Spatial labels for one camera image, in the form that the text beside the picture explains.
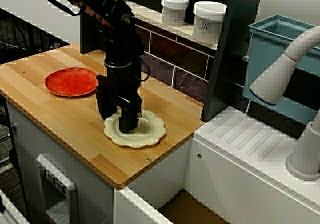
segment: faucet spout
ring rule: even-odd
[[[320,44],[320,26],[299,35],[285,52],[251,84],[252,93],[265,103],[276,105],[286,91],[298,62]],[[320,178],[320,110],[286,160],[288,171],[295,177],[314,181]]]

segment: floor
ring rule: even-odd
[[[0,119],[5,118],[4,102],[0,101]],[[0,161],[9,157],[12,149],[11,138],[8,136],[9,128],[0,124]],[[27,218],[27,210],[21,188],[18,171],[13,167],[10,160],[0,164],[0,189],[10,201]]]
[[[173,224],[229,224],[184,189],[159,212]]]

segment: white wall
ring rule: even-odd
[[[261,0],[256,20],[275,14],[320,25],[320,0]]]
[[[47,0],[0,0],[0,8],[15,12],[15,15],[69,43],[80,41],[80,17],[60,11]],[[261,20],[274,14],[320,25],[320,0],[261,0],[256,19]]]
[[[0,8],[38,26],[68,43],[80,41],[80,16],[71,16],[47,0],[0,0]]]

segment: wooden countertop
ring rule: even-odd
[[[84,67],[104,73],[104,52],[80,53],[73,44],[0,65],[0,94],[115,188],[123,188],[191,137],[204,123],[203,104],[150,77],[139,89],[142,109],[165,122],[166,136],[152,147],[114,144],[104,134],[96,95],[63,98],[44,86],[52,72]]]

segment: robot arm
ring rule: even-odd
[[[149,66],[140,58],[144,44],[136,32],[135,16],[124,0],[68,0],[81,10],[78,14],[57,0],[48,0],[71,15],[86,12],[102,30],[106,44],[107,77],[98,75],[96,90],[99,111],[103,119],[113,115],[117,106],[122,108],[120,126],[126,133],[137,127],[141,117],[142,99],[137,90],[141,81],[150,76]],[[148,69],[148,77],[141,80],[141,64]]]

